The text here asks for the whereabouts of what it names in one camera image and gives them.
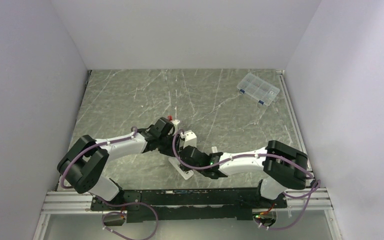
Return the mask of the white remote control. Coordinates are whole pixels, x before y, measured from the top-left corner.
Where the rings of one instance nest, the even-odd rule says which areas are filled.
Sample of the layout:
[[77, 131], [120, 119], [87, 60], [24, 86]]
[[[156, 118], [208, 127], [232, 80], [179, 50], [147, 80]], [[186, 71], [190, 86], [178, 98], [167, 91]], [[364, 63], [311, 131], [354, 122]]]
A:
[[192, 169], [183, 170], [182, 169], [183, 165], [178, 161], [177, 158], [169, 157], [168, 161], [175, 168], [175, 170], [182, 176], [184, 180], [189, 180], [194, 175], [194, 171]]

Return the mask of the white battery cover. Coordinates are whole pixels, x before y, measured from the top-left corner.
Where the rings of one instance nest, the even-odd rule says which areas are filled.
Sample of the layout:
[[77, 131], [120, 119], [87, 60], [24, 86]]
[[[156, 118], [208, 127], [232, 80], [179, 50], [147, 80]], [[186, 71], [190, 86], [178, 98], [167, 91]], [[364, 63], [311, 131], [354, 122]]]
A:
[[216, 147], [216, 146], [212, 146], [212, 147], [211, 147], [211, 152], [212, 152], [212, 153], [217, 153], [217, 152], [218, 152], [217, 147]]

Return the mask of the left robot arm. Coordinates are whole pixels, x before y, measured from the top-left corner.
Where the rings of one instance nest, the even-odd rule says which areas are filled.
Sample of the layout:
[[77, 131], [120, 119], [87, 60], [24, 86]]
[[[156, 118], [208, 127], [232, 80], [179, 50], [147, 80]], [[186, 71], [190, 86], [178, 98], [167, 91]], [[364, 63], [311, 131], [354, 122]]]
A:
[[124, 203], [122, 188], [113, 180], [103, 176], [110, 161], [135, 154], [158, 150], [173, 156], [171, 149], [179, 120], [159, 118], [147, 128], [133, 126], [131, 132], [113, 138], [94, 139], [90, 135], [80, 137], [57, 165], [60, 187], [73, 189], [79, 194], [91, 193], [104, 199], [111, 210]]

